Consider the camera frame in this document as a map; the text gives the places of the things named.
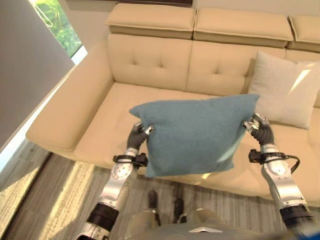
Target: leather couch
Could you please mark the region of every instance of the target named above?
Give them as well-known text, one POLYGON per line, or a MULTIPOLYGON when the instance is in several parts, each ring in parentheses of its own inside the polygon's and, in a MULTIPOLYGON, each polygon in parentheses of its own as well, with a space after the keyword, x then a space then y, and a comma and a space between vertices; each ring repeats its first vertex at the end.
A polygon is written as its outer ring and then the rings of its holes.
MULTIPOLYGON (((246 94, 257 51, 291 61, 320 59, 319 17, 119 3, 105 24, 108 39, 66 77, 26 135, 53 153, 104 168, 126 148, 138 121, 129 114, 132 107, 246 94)), ((307 202, 318 207, 319 107, 318 93, 309 130, 272 123, 279 150, 301 160, 293 179, 307 202)), ((233 169, 164 178, 270 198, 261 166, 248 160, 254 148, 258 143, 246 134, 233 169)), ((146 145, 141 151, 147 152, 146 145)))

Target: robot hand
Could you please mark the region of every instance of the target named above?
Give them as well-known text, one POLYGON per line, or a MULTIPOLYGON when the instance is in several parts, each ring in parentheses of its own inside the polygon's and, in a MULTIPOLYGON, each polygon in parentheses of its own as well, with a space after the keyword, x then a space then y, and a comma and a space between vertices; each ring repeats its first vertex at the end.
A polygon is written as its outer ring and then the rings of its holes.
POLYGON ((243 123, 246 130, 256 139, 258 140, 260 146, 264 145, 274 145, 275 138, 272 128, 268 120, 259 115, 258 113, 254 113, 251 120, 245 121, 243 123))
POLYGON ((137 169, 146 167, 148 159, 144 153, 138 155, 141 144, 148 138, 153 127, 144 129, 141 122, 135 124, 127 139, 124 155, 114 156, 115 165, 105 184, 99 201, 82 226, 77 240, 107 240, 123 208, 134 180, 137 169))
POLYGON ((129 134, 126 148, 132 148, 139 151, 141 144, 148 138, 153 130, 153 126, 149 126, 144 129, 141 121, 136 123, 133 125, 133 128, 129 134))
POLYGON ((249 160, 262 165, 262 175, 286 227, 301 231, 305 224, 314 224, 315 219, 291 175, 299 166, 299 158, 278 151, 271 125, 265 117, 254 113, 243 125, 260 144, 260 151, 250 151, 249 160), (289 158, 297 160, 292 168, 286 162, 289 158))

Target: gray wall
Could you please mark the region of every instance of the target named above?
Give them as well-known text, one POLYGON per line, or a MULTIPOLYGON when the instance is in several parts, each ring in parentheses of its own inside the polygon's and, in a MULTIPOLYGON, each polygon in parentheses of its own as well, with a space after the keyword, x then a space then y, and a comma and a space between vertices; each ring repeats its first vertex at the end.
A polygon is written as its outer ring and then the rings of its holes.
POLYGON ((0 147, 73 67, 28 0, 0 1, 0 147))
POLYGON ((58 0, 87 51, 109 32, 104 21, 116 5, 116 1, 58 0))

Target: sofa armrest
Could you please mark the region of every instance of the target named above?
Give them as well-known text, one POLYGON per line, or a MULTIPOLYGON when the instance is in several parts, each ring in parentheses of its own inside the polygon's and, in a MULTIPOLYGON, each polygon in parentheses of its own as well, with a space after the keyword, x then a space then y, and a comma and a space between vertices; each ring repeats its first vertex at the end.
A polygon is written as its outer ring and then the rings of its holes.
POLYGON ((26 137, 53 152, 72 151, 113 82, 107 41, 103 41, 66 77, 35 119, 26 137))

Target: floor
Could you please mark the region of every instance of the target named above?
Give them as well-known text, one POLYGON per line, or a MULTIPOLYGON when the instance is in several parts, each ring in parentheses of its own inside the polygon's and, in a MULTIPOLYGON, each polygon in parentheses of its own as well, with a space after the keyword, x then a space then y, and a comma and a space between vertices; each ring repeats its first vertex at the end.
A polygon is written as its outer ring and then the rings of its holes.
POLYGON ((0 170, 0 238, 50 153, 23 140, 0 170))
MULTIPOLYGON (((9 225, 4 240, 68 240, 79 232, 109 178, 110 170, 52 154, 45 162, 9 225)), ((209 208, 226 224, 258 232, 284 230, 272 201, 200 186, 138 176, 120 213, 111 240, 123 240, 134 213, 147 206, 147 193, 159 195, 162 224, 173 220, 173 202, 183 195, 185 210, 209 208)), ((320 209, 312 208, 317 219, 320 209)))

